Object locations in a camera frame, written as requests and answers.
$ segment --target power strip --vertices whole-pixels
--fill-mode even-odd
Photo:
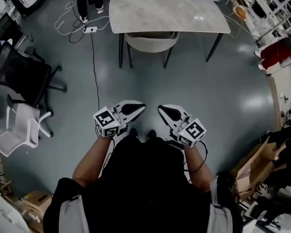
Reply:
[[[84,33],[95,33],[97,31],[97,27],[85,27],[83,29]]]

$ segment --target red cloth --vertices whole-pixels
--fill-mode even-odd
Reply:
[[[279,40],[261,52],[262,66],[267,69],[275,65],[279,61],[283,61],[291,56],[291,49],[289,49],[283,40]]]

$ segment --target floor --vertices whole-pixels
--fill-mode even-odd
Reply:
[[[71,177],[96,139],[92,116],[98,106],[90,35],[84,35],[77,44],[70,44],[68,36],[60,35],[54,28],[68,2],[46,0],[22,24],[23,31],[32,34],[37,53],[53,67],[58,64],[63,67],[56,74],[54,84],[64,81],[68,93],[51,91],[49,95],[54,117],[48,118],[47,124],[54,137],[41,135],[36,149],[20,147],[10,157],[3,158],[6,174],[14,181],[14,189],[20,196],[36,189],[54,192],[57,181]],[[105,0],[103,15],[108,14],[108,3]],[[224,1],[218,6],[224,14],[230,13]],[[89,11],[90,19],[98,18],[94,6]],[[72,11],[63,20],[60,30],[71,31],[75,20]],[[101,19],[92,25],[101,28],[107,21]],[[238,29],[231,25],[231,30],[236,33]],[[79,36],[75,33],[72,40]],[[253,55],[257,49],[255,42],[245,31],[237,39],[224,35],[208,63],[205,59],[216,34],[181,33],[167,69],[163,69],[163,54],[136,50],[132,51],[134,69],[130,69],[126,49],[123,69],[119,69],[118,36],[110,26],[93,37],[100,107],[127,99],[144,102],[146,111],[133,123],[142,140],[151,129],[169,139],[169,129],[159,117],[157,107],[181,105],[206,127],[207,164],[217,173],[232,169],[261,134],[274,128],[271,90],[267,77],[257,68],[258,60]],[[1,130],[5,125],[8,93],[17,97],[6,87],[0,89]]]

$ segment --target white marble table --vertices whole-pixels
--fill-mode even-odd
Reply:
[[[230,33],[224,15],[212,0],[110,0],[109,16],[113,33],[120,34],[120,68],[124,33],[219,33],[206,61],[212,56],[222,35]]]

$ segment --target white chair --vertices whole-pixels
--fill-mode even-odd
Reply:
[[[40,116],[40,110],[33,108],[25,103],[17,104],[15,128],[9,127],[10,110],[8,106],[6,109],[6,131],[0,133],[0,153],[8,157],[16,148],[21,145],[28,145],[32,148],[38,146],[39,130],[47,137],[53,137],[53,133],[47,132],[42,126],[41,121],[51,115],[51,112]]]
[[[132,68],[130,55],[131,47],[141,52],[163,52],[169,49],[167,59],[164,64],[164,68],[166,68],[171,51],[178,39],[179,32],[126,33],[125,40],[127,42],[130,68]]]

